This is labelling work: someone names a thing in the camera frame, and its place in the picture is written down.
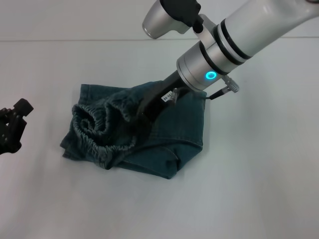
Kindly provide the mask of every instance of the black ring band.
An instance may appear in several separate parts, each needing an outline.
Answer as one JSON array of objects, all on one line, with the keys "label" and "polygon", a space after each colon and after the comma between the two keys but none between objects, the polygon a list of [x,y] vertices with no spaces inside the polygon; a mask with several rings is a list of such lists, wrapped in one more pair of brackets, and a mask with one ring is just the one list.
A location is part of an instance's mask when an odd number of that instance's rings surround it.
[{"label": "black ring band", "polygon": [[226,49],[226,47],[224,46],[224,44],[221,42],[221,39],[219,37],[218,34],[218,26],[215,26],[213,29],[213,36],[215,38],[215,41],[217,43],[217,45],[219,46],[219,49],[221,50],[221,52],[227,57],[227,59],[229,61],[231,61],[233,64],[240,66],[242,64],[244,64],[244,62],[240,62],[237,59],[235,59]]},{"label": "black ring band", "polygon": [[235,44],[235,42],[233,41],[233,39],[231,39],[231,37],[230,37],[230,35],[229,35],[228,31],[227,31],[227,28],[226,28],[225,20],[226,20],[226,19],[224,19],[224,20],[221,22],[220,26],[221,26],[221,31],[223,32],[223,34],[224,34],[224,36],[225,36],[225,38],[226,38],[228,44],[231,46],[231,48],[233,48],[233,50],[234,50],[241,58],[243,58],[243,59],[245,59],[245,60],[248,60],[248,59],[252,58],[251,56],[248,56],[248,55],[246,55],[244,52],[242,52],[242,51],[239,49],[239,47]]},{"label": "black ring band", "polygon": [[210,57],[208,56],[206,50],[205,50],[205,47],[203,45],[203,43],[201,43],[201,41],[199,42],[199,49],[200,49],[200,52],[202,53],[203,57],[205,58],[206,62],[209,64],[209,66],[214,69],[214,71],[216,71],[218,74],[220,75],[223,75],[223,76],[226,76],[229,74],[229,72],[224,72],[222,71],[221,69],[219,69],[215,63],[210,59]]}]

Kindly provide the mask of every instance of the dark green denim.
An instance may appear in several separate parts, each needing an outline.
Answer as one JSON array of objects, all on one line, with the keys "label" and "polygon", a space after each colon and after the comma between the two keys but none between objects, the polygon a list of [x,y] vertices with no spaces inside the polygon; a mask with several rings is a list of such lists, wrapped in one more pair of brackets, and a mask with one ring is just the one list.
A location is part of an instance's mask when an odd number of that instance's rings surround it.
[{"label": "dark green denim", "polygon": [[202,150],[206,96],[188,93],[166,108],[153,123],[147,140],[126,133],[145,91],[157,82],[130,89],[82,85],[72,109],[70,131],[61,147],[64,157],[86,160],[170,179]]}]

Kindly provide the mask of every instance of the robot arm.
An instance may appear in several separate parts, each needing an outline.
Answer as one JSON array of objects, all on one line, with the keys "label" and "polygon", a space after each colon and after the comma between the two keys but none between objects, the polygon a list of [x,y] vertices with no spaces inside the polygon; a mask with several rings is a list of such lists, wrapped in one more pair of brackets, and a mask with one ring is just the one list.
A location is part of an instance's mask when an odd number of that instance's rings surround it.
[{"label": "robot arm", "polygon": [[159,111],[150,109],[163,105],[161,98],[169,92],[176,99],[177,87],[203,91],[223,79],[227,86],[211,99],[237,92],[239,87],[227,75],[288,31],[319,16],[319,0],[249,0],[219,25],[199,14],[200,9],[196,0],[157,0],[143,22],[144,32],[153,39],[171,30],[184,34],[192,27],[200,40],[177,60],[177,72],[163,81],[164,86],[142,102],[140,113],[151,121]]}]

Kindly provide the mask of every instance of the black clamp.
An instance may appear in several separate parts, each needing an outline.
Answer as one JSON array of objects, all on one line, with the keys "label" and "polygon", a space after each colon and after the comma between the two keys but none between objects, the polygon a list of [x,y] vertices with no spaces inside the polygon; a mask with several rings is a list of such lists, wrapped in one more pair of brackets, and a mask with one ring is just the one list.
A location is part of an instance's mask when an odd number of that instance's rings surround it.
[{"label": "black clamp", "polygon": [[26,126],[23,117],[33,111],[33,107],[25,99],[19,100],[13,107],[13,110],[0,110],[0,154],[18,152]]},{"label": "black clamp", "polygon": [[201,5],[196,0],[160,0],[160,3],[171,18],[192,27],[196,33],[203,31],[204,20],[198,15]]}]

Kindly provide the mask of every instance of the silver metal cylinder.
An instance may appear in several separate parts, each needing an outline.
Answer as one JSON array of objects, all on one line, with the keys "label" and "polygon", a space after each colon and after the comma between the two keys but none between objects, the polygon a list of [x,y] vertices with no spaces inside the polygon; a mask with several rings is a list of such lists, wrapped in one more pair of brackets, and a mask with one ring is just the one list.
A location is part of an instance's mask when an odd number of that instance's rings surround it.
[{"label": "silver metal cylinder", "polygon": [[199,45],[196,43],[177,60],[180,77],[195,91],[205,90],[222,77],[207,63]]},{"label": "silver metal cylinder", "polygon": [[211,47],[207,48],[206,52],[215,65],[226,73],[231,72],[237,67],[237,65],[227,59],[216,42]]},{"label": "silver metal cylinder", "polygon": [[181,21],[176,21],[168,15],[160,0],[157,0],[149,10],[143,21],[142,28],[147,36],[153,39],[157,39],[172,30],[184,34],[190,29],[189,26]]}]

